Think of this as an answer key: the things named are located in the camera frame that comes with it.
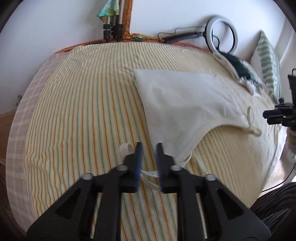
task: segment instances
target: white wall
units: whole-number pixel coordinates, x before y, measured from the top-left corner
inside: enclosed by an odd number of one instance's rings
[[[281,88],[282,97],[285,102],[292,102],[292,94],[290,90],[290,84],[287,78],[288,74],[292,73],[292,69],[296,68],[296,33],[293,31],[290,42],[286,49],[286,53],[281,59]]]
[[[54,52],[103,38],[96,17],[107,0],[24,0],[0,33],[0,114],[15,109]]]
[[[131,33],[156,37],[158,32],[176,27],[205,25],[213,15],[228,18],[239,34],[236,55],[250,60],[257,44],[259,30],[264,30],[276,46],[285,21],[283,12],[273,0],[133,0]],[[217,24],[214,34],[222,41],[221,50],[230,50],[231,31],[224,24]],[[186,42],[206,47],[203,38]]]
[[[279,40],[275,48],[278,58],[280,60],[280,63],[285,58],[285,55],[288,53],[288,44],[291,40],[291,36],[293,32],[294,32],[293,27],[291,26],[289,20],[285,18],[285,22],[281,30],[281,35],[279,37]]]

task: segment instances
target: screw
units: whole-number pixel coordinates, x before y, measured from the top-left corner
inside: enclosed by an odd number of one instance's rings
[[[208,174],[208,175],[205,176],[205,179],[206,179],[207,181],[214,181],[214,180],[216,180],[217,178],[216,178],[214,175],[212,175],[212,174]]]
[[[182,170],[182,167],[177,166],[177,165],[172,165],[172,166],[170,167],[170,169],[171,169],[172,171],[180,171],[180,170]]]
[[[92,178],[93,178],[93,176],[90,173],[86,173],[82,177],[82,179],[84,179],[84,180],[91,180]]]
[[[117,170],[122,171],[122,172],[126,171],[127,169],[128,169],[128,167],[126,165],[120,165],[117,167]]]

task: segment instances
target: dark fabric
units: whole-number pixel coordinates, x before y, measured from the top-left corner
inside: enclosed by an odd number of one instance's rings
[[[243,64],[243,60],[229,53],[220,52],[233,65],[239,77],[257,82],[255,75]]]
[[[296,240],[296,183],[286,184],[258,198],[251,207],[269,228],[269,240]]]

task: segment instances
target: white strap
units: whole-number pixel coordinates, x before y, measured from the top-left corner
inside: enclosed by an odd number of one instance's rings
[[[135,152],[135,149],[133,148],[133,146],[129,143],[123,143],[120,145],[119,147],[119,151],[120,151],[120,156],[122,159],[124,159],[127,155],[133,154]],[[178,166],[184,168],[186,166],[186,164],[190,161],[192,157],[192,153],[190,153],[190,155],[187,157],[187,159],[182,162],[177,164]],[[158,171],[144,171],[144,170],[140,170],[140,178],[141,180],[150,188],[156,190],[156,191],[160,191],[160,187],[152,182],[150,182],[149,180],[147,180],[143,174],[149,176],[149,177],[155,177],[158,178]]]
[[[253,115],[252,115],[253,118],[251,118],[251,110],[252,110],[252,108],[249,106],[247,109],[247,119],[248,119],[249,127],[246,128],[245,130],[247,132],[254,134],[257,137],[260,137],[262,135],[262,130],[258,127],[253,126],[255,117],[254,117],[254,113],[253,113]]]

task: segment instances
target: wooden floor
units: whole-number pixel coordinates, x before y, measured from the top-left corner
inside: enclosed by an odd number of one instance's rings
[[[0,114],[0,161],[5,164],[7,142],[10,132],[10,127],[15,116],[15,111],[10,111],[5,114]],[[5,165],[0,163],[0,205],[8,215],[11,223],[21,232],[21,228],[16,223],[10,209],[5,180]]]
[[[0,114],[0,158],[6,159],[7,142],[15,111]]]

